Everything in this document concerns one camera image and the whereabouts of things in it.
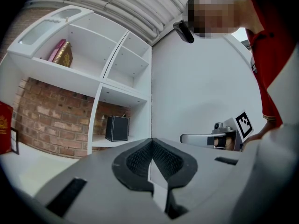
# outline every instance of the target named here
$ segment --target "black box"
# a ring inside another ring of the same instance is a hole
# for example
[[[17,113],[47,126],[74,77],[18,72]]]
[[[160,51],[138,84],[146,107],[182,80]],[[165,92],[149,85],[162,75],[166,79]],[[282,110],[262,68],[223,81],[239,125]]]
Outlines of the black box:
[[[109,116],[105,138],[111,142],[128,141],[129,118]]]

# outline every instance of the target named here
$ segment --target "red shirt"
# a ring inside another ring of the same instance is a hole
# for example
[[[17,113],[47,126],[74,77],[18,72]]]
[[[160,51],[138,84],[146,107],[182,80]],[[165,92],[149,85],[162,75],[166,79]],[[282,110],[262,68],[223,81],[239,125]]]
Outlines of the red shirt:
[[[267,89],[290,58],[296,41],[270,0],[252,0],[252,3],[264,31],[253,34],[246,30],[253,54],[251,67],[260,88],[263,117],[276,120],[279,127],[282,120]]]

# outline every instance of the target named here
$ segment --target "metal door handle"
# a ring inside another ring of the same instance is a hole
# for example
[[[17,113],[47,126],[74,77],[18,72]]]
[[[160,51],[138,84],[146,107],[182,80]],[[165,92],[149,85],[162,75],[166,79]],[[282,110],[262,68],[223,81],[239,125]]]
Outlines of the metal door handle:
[[[214,145],[214,137],[224,136],[226,136],[226,133],[182,134],[180,141],[184,144],[206,147],[207,145]]]

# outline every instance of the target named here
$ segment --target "corrugated ceiling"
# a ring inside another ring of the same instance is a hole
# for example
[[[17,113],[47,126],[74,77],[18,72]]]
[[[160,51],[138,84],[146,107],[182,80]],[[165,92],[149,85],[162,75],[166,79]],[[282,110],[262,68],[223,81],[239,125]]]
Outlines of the corrugated ceiling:
[[[153,45],[172,30],[188,0],[28,0],[25,7],[76,5],[125,26]]]

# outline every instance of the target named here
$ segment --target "pink book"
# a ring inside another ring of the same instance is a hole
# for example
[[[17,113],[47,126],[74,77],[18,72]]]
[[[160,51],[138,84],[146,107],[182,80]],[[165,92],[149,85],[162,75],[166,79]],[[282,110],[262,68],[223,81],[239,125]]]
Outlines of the pink book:
[[[57,52],[60,50],[60,48],[63,46],[63,44],[66,42],[65,39],[60,40],[60,42],[58,42],[58,44],[56,45],[56,47],[54,48],[54,50],[52,51],[50,58],[48,59],[48,62],[52,62],[53,59],[55,58]]]

